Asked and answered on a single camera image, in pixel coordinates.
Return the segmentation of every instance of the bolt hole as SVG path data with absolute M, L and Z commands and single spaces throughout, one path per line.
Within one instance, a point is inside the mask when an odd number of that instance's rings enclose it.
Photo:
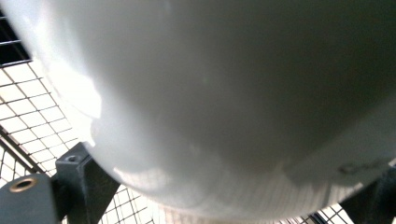
M 21 183 L 17 184 L 17 188 L 18 189 L 25 188 L 25 187 L 31 185 L 32 183 L 33 183 L 32 180 L 25 180 L 25 181 L 22 181 Z
M 35 178 L 26 178 L 13 184 L 9 190 L 14 193 L 25 191 L 33 187 L 37 183 Z
M 77 161 L 78 157 L 77 156 L 69 156 L 66 158 L 67 161 Z

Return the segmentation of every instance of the white cylindrical tank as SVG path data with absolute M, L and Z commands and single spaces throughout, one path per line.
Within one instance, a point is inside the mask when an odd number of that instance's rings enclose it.
M 181 214 L 306 214 L 395 158 L 394 1 L 0 2 L 95 160 Z

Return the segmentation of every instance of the metal bracket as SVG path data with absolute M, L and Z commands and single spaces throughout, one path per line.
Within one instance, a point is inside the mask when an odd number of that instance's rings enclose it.
M 396 168 L 341 203 L 355 224 L 390 224 L 396 216 Z
M 82 144 L 56 161 L 57 174 L 28 175 L 0 188 L 0 223 L 98 223 L 119 183 Z

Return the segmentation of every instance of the grate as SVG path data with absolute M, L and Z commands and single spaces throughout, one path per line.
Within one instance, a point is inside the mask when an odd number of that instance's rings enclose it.
M 31 173 L 56 173 L 55 161 L 77 142 L 47 80 L 29 58 L 0 9 L 0 188 Z M 353 223 L 340 205 L 318 214 L 332 224 Z M 138 193 L 120 186 L 100 220 L 107 223 L 201 223 L 164 212 Z M 310 217 L 272 222 L 315 224 Z

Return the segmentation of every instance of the wire mesh floor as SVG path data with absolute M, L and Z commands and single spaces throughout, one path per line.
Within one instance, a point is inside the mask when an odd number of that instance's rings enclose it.
M 77 142 L 47 80 L 12 32 L 0 10 L 0 188 L 31 173 L 56 173 L 55 161 Z M 318 211 L 327 223 L 353 223 L 338 204 Z M 120 186 L 99 223 L 202 223 L 164 212 Z M 272 223 L 315 223 L 296 217 Z

